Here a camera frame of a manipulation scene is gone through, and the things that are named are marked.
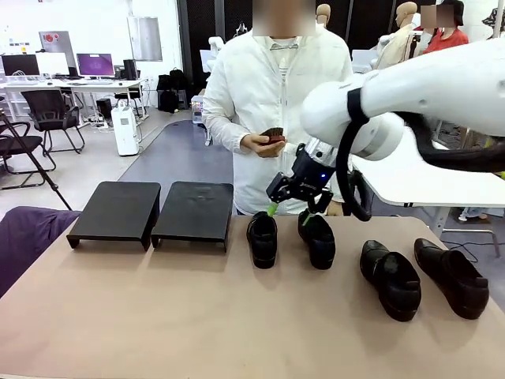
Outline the black leather loafer shoe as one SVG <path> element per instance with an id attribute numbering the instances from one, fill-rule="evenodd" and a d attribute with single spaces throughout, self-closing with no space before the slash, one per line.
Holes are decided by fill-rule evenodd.
<path id="1" fill-rule="evenodd" d="M 311 265 L 319 270 L 329 269 L 335 258 L 335 237 L 330 225 L 319 214 L 308 209 L 298 216 L 298 234 L 309 248 Z"/>
<path id="2" fill-rule="evenodd" d="M 256 213 L 249 221 L 246 237 L 253 264 L 260 269 L 272 268 L 277 254 L 278 228 L 266 212 Z"/>
<path id="3" fill-rule="evenodd" d="M 360 270 L 391 318 L 413 319 L 421 304 L 421 280 L 409 260 L 381 242 L 368 240 L 362 246 Z"/>
<path id="4" fill-rule="evenodd" d="M 442 250 L 425 238 L 414 243 L 414 256 L 421 270 L 442 291 L 460 317 L 476 320 L 489 300 L 488 280 L 458 250 Z"/>

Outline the dark red smartphone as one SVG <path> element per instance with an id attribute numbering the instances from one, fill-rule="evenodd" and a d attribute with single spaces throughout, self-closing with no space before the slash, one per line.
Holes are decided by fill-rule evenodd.
<path id="1" fill-rule="evenodd" d="M 268 142 L 266 142 L 266 145 L 275 144 L 277 142 L 286 140 L 283 135 L 283 128 L 281 127 L 267 129 L 262 132 L 261 136 L 268 137 Z"/>

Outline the person's right hand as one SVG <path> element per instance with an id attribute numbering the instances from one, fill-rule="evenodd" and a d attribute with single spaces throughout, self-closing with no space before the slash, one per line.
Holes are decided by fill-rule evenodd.
<path id="1" fill-rule="evenodd" d="M 274 158 L 285 148 L 286 141 L 282 138 L 259 134 L 247 134 L 241 139 L 241 147 L 251 150 L 261 158 Z"/>

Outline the white side table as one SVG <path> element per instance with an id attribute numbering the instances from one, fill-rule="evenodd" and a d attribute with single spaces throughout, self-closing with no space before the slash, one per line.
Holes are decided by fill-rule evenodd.
<path id="1" fill-rule="evenodd" d="M 433 207 L 435 215 L 428 227 L 438 238 L 449 231 L 451 208 L 505 208 L 505 181 L 493 174 L 441 169 L 405 153 L 376 162 L 354 157 L 353 165 L 382 202 L 404 208 Z"/>

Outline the person in white jacket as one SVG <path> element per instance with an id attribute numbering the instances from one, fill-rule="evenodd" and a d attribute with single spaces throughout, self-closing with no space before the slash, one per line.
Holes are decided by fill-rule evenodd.
<path id="1" fill-rule="evenodd" d="M 252 0 L 253 26 L 219 52 L 204 93 L 203 121 L 213 140 L 233 154 L 234 207 L 252 216 L 267 210 L 266 189 L 291 174 L 305 97 L 319 84 L 353 74 L 346 42 L 316 23 L 314 0 Z M 281 127 L 286 146 L 261 158 L 241 147 L 247 134 Z"/>

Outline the black backpack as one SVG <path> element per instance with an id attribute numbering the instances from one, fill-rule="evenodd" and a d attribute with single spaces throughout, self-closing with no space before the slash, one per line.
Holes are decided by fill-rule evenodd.
<path id="1" fill-rule="evenodd" d="M 180 69 L 172 69 L 168 74 L 159 75 L 156 87 L 158 110 L 174 114 L 187 109 L 189 107 L 188 89 L 188 79 Z"/>

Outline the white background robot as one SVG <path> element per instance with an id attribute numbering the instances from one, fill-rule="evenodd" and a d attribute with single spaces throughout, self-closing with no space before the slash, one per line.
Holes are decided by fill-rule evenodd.
<path id="1" fill-rule="evenodd" d="M 219 52 L 224 48 L 225 42 L 220 36 L 212 36 L 208 39 L 211 52 L 211 60 L 217 59 Z"/>

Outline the white air purifier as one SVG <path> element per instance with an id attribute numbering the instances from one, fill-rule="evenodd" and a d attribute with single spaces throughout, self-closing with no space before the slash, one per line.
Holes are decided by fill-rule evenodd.
<path id="1" fill-rule="evenodd" d="M 137 121 L 133 109 L 124 100 L 111 111 L 114 135 L 120 156 L 135 156 L 140 151 Z"/>

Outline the figure in red shirt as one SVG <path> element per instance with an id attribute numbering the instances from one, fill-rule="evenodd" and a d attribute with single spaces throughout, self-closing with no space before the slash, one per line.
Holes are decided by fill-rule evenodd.
<path id="1" fill-rule="evenodd" d="M 460 28 L 464 25 L 464 3 L 461 0 L 443 0 L 439 5 L 426 6 L 421 11 L 421 26 L 433 31 L 424 54 L 457 47 L 469 42 Z"/>

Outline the monitor with purple screen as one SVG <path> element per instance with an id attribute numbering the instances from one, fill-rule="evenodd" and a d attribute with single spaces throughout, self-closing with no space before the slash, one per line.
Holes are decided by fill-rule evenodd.
<path id="1" fill-rule="evenodd" d="M 110 54 L 77 54 L 77 67 L 81 76 L 113 77 L 115 75 Z"/>

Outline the long white desk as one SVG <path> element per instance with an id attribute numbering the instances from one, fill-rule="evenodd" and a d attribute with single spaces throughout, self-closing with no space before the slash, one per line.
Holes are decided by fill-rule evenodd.
<path id="1" fill-rule="evenodd" d="M 148 118 L 145 112 L 144 98 L 142 85 L 146 79 L 138 79 L 134 81 L 118 81 L 118 80 L 92 80 L 92 79 L 80 79 L 78 81 L 63 81 L 59 79 L 51 79 L 48 81 L 14 81 L 6 82 L 0 84 L 0 94 L 6 95 L 6 102 L 9 104 L 9 109 L 14 120 L 17 120 L 17 114 L 11 107 L 13 100 L 10 99 L 9 95 L 11 93 L 18 93 L 24 91 L 39 91 L 39 90 L 61 90 L 67 89 L 71 91 L 73 99 L 76 93 L 121 93 L 126 94 L 127 99 L 131 100 L 131 90 L 136 88 L 140 93 L 140 109 L 142 115 L 140 120 L 144 121 Z"/>

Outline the black mesh office chair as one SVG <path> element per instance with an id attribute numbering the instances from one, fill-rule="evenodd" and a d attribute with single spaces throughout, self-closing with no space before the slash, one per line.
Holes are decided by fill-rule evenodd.
<path id="1" fill-rule="evenodd" d="M 67 106 L 64 96 L 59 90 L 37 90 L 24 91 L 21 95 L 26 100 L 30 112 L 29 117 L 33 121 L 35 129 L 43 133 L 43 147 L 45 152 L 69 152 L 74 151 L 81 154 L 85 140 L 79 131 L 80 109 L 77 106 Z M 82 142 L 80 147 L 77 147 L 68 130 L 74 128 Z M 71 148 L 54 150 L 51 133 L 53 131 L 62 131 Z"/>

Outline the purple beanbag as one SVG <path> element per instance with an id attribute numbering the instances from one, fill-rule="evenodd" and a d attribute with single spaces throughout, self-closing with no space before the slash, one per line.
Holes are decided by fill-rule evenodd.
<path id="1" fill-rule="evenodd" d="M 5 214 L 0 220 L 0 298 L 79 215 L 29 206 Z"/>

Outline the grey board with red circle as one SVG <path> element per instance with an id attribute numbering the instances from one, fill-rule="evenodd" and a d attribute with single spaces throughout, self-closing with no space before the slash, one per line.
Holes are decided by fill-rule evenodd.
<path id="1" fill-rule="evenodd" d="M 67 31 L 39 32 L 39 38 L 41 46 L 46 52 L 64 53 L 68 67 L 77 67 Z"/>

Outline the silver wall panel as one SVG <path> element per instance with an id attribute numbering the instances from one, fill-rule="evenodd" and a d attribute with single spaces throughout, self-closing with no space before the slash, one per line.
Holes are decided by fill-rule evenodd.
<path id="1" fill-rule="evenodd" d="M 157 17 L 129 17 L 127 19 L 133 58 L 139 62 L 161 62 L 159 21 Z"/>

